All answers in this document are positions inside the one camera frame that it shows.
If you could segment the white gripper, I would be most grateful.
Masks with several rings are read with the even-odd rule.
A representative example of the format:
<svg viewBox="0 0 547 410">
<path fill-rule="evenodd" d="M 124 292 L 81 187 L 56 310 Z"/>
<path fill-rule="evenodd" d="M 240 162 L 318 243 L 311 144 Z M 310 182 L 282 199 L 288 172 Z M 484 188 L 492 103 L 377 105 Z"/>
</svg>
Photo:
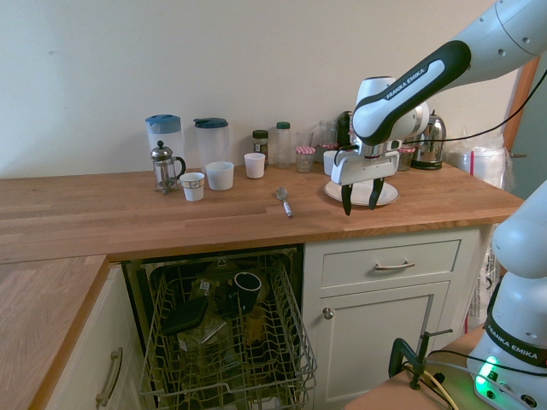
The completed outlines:
<svg viewBox="0 0 547 410">
<path fill-rule="evenodd" d="M 341 187 L 344 213 L 350 216 L 353 184 L 373 180 L 368 207 L 377 206 L 386 177 L 394 175 L 398 168 L 399 153 L 388 151 L 384 156 L 369 159 L 355 150 L 339 150 L 334 158 L 331 181 Z"/>
</svg>

